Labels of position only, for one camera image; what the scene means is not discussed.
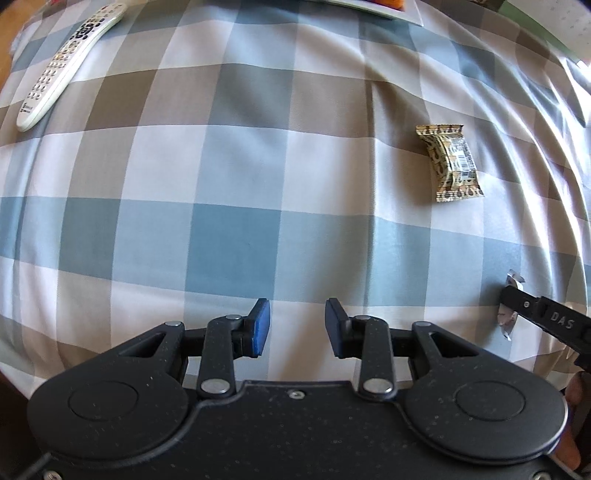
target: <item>white remote control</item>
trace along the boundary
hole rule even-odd
[[[77,72],[92,46],[121,20],[125,10],[125,4],[110,4],[101,8],[62,45],[23,100],[17,116],[18,130],[29,130],[47,113]]]

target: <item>candy wrapper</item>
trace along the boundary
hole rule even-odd
[[[462,127],[463,125],[417,126],[417,134],[427,144],[427,151],[439,179],[435,196],[438,202],[484,197]]]

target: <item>plaid bedsheet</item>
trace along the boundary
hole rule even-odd
[[[0,369],[23,393],[257,297],[271,331],[239,379],[351,378],[330,296],[529,369],[565,356],[525,321],[511,343],[495,328],[510,268],[529,293],[590,303],[591,95],[551,47],[460,0],[419,1],[424,27],[307,1],[130,0],[18,133],[48,59],[106,3],[33,18],[0,94]],[[431,123],[464,125],[484,198],[435,204],[414,132]]]

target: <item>bed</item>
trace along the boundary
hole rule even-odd
[[[324,332],[329,297],[574,371],[537,327],[508,342],[496,326],[509,269],[590,305],[591,88],[570,60],[463,0],[419,0],[423,27],[307,1],[128,0],[19,133],[46,62],[106,3],[32,18],[0,93],[0,371],[23,394],[258,297],[271,331],[239,380],[353,378]],[[485,197],[434,201],[424,124],[464,125]]]

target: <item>screw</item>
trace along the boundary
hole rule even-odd
[[[212,395],[221,395],[230,390],[230,383],[223,378],[209,378],[201,383],[201,390]]]
[[[548,472],[538,472],[532,475],[531,480],[552,480],[552,477]]]
[[[363,382],[363,389],[376,395],[390,393],[393,388],[394,385],[392,385],[392,382],[385,378],[370,378]]]
[[[53,470],[48,470],[43,474],[43,480],[61,480],[61,475]]]
[[[289,390],[287,393],[292,400],[303,400],[306,394],[302,390]]]

